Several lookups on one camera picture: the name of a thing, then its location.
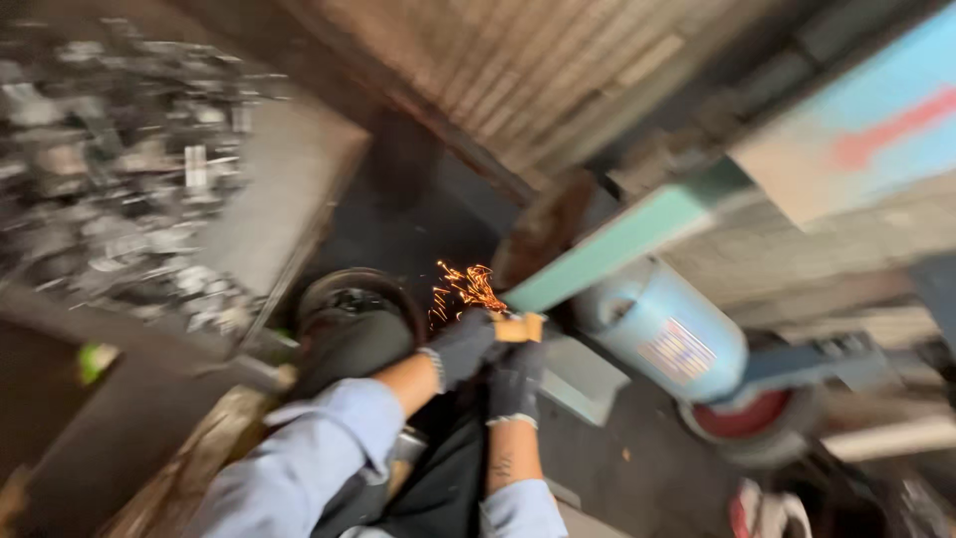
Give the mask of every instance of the gloved hand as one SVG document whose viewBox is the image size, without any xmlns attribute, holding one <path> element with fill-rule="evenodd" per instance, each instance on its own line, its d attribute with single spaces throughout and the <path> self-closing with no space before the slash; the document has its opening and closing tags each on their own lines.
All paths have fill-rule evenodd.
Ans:
<svg viewBox="0 0 956 538">
<path fill-rule="evenodd" d="M 491 371 L 489 420 L 493 426 L 508 420 L 526 420 L 537 429 L 537 391 L 544 377 L 544 346 L 519 344 Z"/>
<path fill-rule="evenodd" d="M 494 325 L 487 310 L 469 308 L 455 325 L 418 352 L 431 357 L 439 371 L 439 392 L 445 392 L 474 375 L 493 344 Z"/>
</svg>

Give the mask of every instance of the metal scrap pile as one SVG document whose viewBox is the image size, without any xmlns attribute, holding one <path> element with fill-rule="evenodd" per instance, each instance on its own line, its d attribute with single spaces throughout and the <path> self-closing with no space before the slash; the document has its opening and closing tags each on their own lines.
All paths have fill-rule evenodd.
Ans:
<svg viewBox="0 0 956 538">
<path fill-rule="evenodd" d="M 57 43 L 35 24 L 0 43 L 4 281 L 145 320 L 185 315 L 189 330 L 242 329 L 261 302 L 190 254 L 243 188 L 250 110 L 280 99 L 264 89 L 279 76 L 103 22 L 106 43 Z"/>
</svg>

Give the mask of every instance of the grinding sparks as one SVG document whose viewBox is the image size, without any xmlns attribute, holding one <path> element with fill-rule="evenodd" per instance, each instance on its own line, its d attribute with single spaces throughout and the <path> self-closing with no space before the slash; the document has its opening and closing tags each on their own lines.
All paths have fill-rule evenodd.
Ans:
<svg viewBox="0 0 956 538">
<path fill-rule="evenodd" d="M 488 267 L 484 265 L 472 265 L 462 274 L 460 271 L 448 267 L 441 260 L 438 261 L 438 266 L 445 269 L 442 280 L 446 282 L 446 286 L 434 286 L 431 288 L 434 296 L 434 306 L 432 306 L 431 310 L 428 310 L 429 321 L 431 321 L 432 315 L 435 315 L 443 322 L 448 321 L 448 313 L 445 310 L 448 308 L 449 300 L 445 297 L 455 292 L 457 292 L 458 297 L 465 306 L 481 305 L 495 312 L 501 312 L 507 308 L 504 303 L 495 297 L 494 291 L 491 290 L 491 270 L 488 269 Z M 455 314 L 455 319 L 460 319 L 461 315 L 462 313 L 458 312 Z"/>
</svg>

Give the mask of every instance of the light blue shirt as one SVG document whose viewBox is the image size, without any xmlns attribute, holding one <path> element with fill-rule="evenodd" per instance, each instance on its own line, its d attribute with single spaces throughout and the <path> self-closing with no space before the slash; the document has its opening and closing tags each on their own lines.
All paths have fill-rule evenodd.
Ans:
<svg viewBox="0 0 956 538">
<path fill-rule="evenodd" d="M 404 426 L 395 395 L 374 379 L 345 379 L 313 401 L 294 402 L 264 419 L 285 424 L 212 482 L 184 536 L 295 538 L 312 532 L 325 505 L 361 471 L 388 479 L 388 457 Z M 543 481 L 507 485 L 482 503 L 486 536 L 567 536 Z M 343 538 L 390 538 L 354 527 Z"/>
</svg>

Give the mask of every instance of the light blue motor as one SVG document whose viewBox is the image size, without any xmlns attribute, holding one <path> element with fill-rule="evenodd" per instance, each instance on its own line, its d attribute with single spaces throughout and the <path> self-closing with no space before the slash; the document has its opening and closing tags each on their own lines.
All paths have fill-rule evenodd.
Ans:
<svg viewBox="0 0 956 538">
<path fill-rule="evenodd" d="M 574 307 L 591 338 L 680 400 L 716 400 L 741 382 L 743 331 L 657 258 L 628 265 Z"/>
</svg>

